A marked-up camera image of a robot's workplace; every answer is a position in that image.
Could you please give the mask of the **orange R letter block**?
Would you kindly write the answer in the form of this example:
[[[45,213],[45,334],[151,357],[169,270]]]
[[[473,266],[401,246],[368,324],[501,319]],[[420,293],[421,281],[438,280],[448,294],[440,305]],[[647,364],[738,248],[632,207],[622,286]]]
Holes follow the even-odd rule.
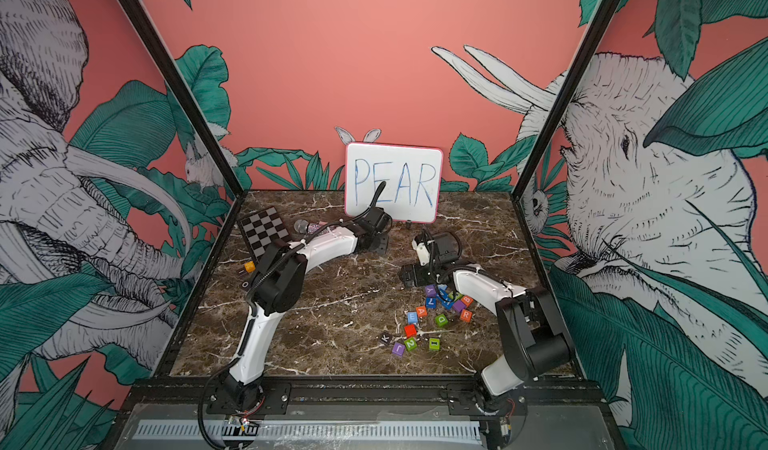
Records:
[[[464,309],[460,313],[460,319],[466,323],[470,323],[473,319],[473,313],[469,310]]]

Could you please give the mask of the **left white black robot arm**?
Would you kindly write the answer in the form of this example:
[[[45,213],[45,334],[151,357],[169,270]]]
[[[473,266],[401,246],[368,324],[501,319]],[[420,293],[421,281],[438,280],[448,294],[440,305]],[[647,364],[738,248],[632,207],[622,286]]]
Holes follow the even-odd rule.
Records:
[[[284,314],[301,296],[306,274],[339,257],[377,251],[386,245],[392,217],[377,205],[386,188],[381,182],[369,206],[359,215],[322,225],[300,241],[272,242],[261,256],[249,283],[248,318],[228,379],[248,386],[264,373],[266,354]]]

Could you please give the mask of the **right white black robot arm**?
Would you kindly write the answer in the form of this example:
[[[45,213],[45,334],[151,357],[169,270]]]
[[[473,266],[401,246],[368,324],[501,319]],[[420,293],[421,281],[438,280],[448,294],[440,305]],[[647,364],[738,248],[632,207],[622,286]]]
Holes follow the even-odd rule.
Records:
[[[445,285],[497,318],[502,356],[480,373],[488,396],[500,397],[573,360],[573,340],[550,290],[514,285],[465,259],[453,232],[424,229],[411,246],[418,262],[401,268],[405,287]]]

